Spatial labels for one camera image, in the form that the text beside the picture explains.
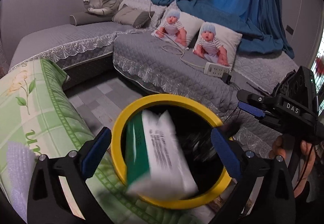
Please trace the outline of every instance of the metal bolt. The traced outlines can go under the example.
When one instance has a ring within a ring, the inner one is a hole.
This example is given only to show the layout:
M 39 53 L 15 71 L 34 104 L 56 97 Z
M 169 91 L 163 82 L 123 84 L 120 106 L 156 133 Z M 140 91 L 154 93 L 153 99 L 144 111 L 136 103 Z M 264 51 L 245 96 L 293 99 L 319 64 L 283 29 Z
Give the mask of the metal bolt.
M 70 151 L 69 152 L 69 157 L 73 158 L 73 157 L 76 157 L 77 156 L 77 151 Z
M 44 161 L 46 159 L 45 154 L 41 154 L 40 157 L 38 158 L 40 161 Z
M 277 155 L 276 159 L 278 162 L 282 162 L 284 160 L 284 158 L 281 155 Z
M 248 158 L 252 158 L 254 156 L 254 152 L 252 151 L 246 151 L 245 152 L 245 155 L 248 157 Z

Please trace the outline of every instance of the trash can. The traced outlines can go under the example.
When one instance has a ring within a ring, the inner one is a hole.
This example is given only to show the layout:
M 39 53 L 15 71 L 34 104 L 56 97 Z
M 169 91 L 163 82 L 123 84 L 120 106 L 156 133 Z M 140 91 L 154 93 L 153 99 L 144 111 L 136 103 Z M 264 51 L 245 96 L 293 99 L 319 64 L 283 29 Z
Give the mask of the trash can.
M 186 133 L 199 128 L 206 130 L 222 125 L 221 120 L 211 110 L 182 96 L 156 94 L 134 101 L 120 113 L 112 130 L 111 157 L 116 174 L 124 184 L 126 184 L 126 164 L 124 161 L 126 125 L 136 113 L 144 109 L 156 114 L 168 110 L 177 135 L 186 135 Z M 141 199 L 163 208 L 189 209 L 211 202 L 225 190 L 231 181 L 218 157 L 208 162 L 196 162 L 187 159 L 187 163 L 198 186 L 197 194 L 189 199 L 173 201 L 158 201 L 144 196 L 141 196 Z

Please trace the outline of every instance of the black plug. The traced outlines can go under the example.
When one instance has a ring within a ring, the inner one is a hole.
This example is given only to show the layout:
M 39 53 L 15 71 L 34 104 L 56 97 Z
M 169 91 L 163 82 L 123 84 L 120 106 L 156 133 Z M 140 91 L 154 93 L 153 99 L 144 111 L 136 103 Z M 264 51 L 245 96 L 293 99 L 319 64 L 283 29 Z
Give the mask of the black plug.
M 231 78 L 232 76 L 230 74 L 224 72 L 222 76 L 222 81 L 228 85 L 229 82 L 231 81 Z

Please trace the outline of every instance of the power strip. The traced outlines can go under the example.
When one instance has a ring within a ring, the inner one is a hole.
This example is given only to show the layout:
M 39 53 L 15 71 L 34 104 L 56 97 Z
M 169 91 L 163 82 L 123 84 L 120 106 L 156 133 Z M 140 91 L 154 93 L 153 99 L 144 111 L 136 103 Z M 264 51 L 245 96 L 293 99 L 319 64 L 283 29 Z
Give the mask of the power strip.
M 212 62 L 207 62 L 204 68 L 204 74 L 221 78 L 223 73 L 229 74 L 229 67 L 225 67 Z

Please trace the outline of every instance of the yellow ring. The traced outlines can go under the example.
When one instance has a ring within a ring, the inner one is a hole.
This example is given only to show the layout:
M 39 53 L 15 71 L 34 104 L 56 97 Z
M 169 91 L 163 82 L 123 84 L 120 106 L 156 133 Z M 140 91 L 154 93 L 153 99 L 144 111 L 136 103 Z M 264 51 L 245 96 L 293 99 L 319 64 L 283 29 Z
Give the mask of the yellow ring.
M 121 148 L 121 136 L 124 126 L 127 124 L 127 121 L 137 112 L 150 106 L 163 104 L 180 106 L 189 109 L 204 118 L 212 127 L 217 127 L 223 124 L 222 121 L 211 110 L 194 100 L 182 96 L 172 94 L 155 94 L 134 101 L 121 112 L 112 129 L 111 157 L 116 174 L 123 184 L 126 183 L 126 164 L 122 156 Z M 226 169 L 223 168 L 221 176 L 216 184 L 213 185 L 213 187 L 207 193 L 198 197 L 174 201 L 158 201 L 144 196 L 141 196 L 141 198 L 144 201 L 158 207 L 169 209 L 189 209 L 202 206 L 214 200 L 225 190 L 230 181 L 230 176 L 228 175 Z

